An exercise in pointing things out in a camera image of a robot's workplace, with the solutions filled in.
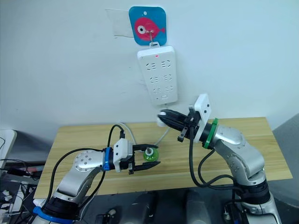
power strip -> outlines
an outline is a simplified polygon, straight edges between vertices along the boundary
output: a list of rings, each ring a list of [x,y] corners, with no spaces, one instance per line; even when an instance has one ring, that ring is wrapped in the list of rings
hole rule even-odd
[[[172,46],[141,50],[138,62],[153,105],[178,100],[177,69]]]

green ring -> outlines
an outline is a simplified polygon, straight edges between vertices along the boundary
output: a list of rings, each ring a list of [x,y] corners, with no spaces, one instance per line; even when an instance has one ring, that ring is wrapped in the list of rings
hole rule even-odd
[[[147,162],[157,161],[158,158],[159,158],[159,152],[158,152],[158,150],[156,148],[152,148],[152,149],[154,151],[153,155],[148,156],[148,155],[146,155],[145,152],[143,153],[143,158]]]
[[[214,135],[214,132],[215,132],[215,130],[216,130],[217,124],[218,124],[218,119],[215,118],[215,119],[213,120],[213,123],[212,123],[212,127],[211,127],[211,130],[210,130],[210,133],[209,133],[209,135],[208,135],[208,137],[207,137],[207,139],[206,139],[206,142],[205,142],[205,144],[204,144],[204,148],[208,148],[208,147],[209,147],[210,142],[211,142],[211,139],[212,139],[212,137],[213,137],[213,135]]]

green object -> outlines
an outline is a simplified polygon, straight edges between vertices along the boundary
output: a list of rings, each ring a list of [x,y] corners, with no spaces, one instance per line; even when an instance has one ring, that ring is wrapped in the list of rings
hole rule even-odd
[[[157,161],[159,158],[159,152],[156,148],[149,148],[151,153],[147,153],[146,151],[143,153],[143,158],[147,162]]]
[[[213,135],[214,135],[214,132],[215,132],[215,130],[216,130],[217,124],[218,124],[218,119],[215,118],[215,119],[213,120],[213,123],[212,123],[212,127],[211,127],[211,130],[210,130],[210,133],[209,133],[209,135],[208,135],[208,137],[207,137],[207,139],[206,139],[204,148],[208,148],[208,147],[209,147],[210,142],[211,142],[211,139],[212,139],[212,137],[213,137]]]

robotic arm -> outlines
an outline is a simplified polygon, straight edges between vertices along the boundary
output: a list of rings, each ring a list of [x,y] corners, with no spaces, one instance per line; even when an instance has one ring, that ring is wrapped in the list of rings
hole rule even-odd
[[[281,220],[269,192],[264,170],[264,158],[251,146],[237,129],[218,125],[215,119],[207,122],[211,107],[207,94],[201,94],[196,103],[189,107],[187,116],[172,110],[161,110],[158,123],[180,131],[178,141],[194,137],[204,148],[214,149],[227,162],[235,179],[236,190],[241,199],[243,218],[250,224],[281,224]]]
[[[121,172],[122,169],[128,169],[129,174],[133,174],[134,171],[149,169],[159,164],[159,161],[153,161],[135,165],[135,151],[144,152],[148,147],[157,148],[148,144],[133,145],[127,139],[120,138],[113,148],[107,147],[97,151],[86,149],[78,154],[72,168],[64,176],[51,199],[42,208],[34,208],[37,216],[33,224],[71,224],[87,204],[89,198],[84,201],[84,197],[99,172],[112,169]]]

pink fish sticker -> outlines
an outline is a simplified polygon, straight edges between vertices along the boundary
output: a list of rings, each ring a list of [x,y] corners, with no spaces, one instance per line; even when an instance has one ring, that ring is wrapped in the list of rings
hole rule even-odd
[[[153,39],[159,32],[165,33],[165,28],[159,29],[151,19],[146,17],[141,17],[135,22],[134,30],[138,37],[144,41],[150,41],[150,31]]]

